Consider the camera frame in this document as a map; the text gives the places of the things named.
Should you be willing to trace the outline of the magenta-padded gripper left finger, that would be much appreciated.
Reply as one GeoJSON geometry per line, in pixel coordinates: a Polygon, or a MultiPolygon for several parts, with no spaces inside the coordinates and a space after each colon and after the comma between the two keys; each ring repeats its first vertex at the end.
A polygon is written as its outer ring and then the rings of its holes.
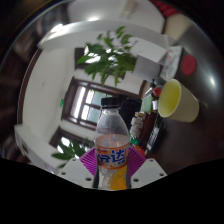
{"type": "Polygon", "coordinates": [[[58,176],[81,187],[97,189],[99,175],[95,149],[87,151],[79,159],[70,159],[58,176]]]}

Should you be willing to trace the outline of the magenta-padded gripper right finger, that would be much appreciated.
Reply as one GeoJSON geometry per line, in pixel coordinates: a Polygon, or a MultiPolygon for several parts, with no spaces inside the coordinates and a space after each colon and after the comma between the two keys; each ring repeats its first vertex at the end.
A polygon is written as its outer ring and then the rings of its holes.
{"type": "Polygon", "coordinates": [[[128,160],[128,187],[141,188],[166,176],[154,158],[146,159],[140,152],[130,148],[128,160]]]}

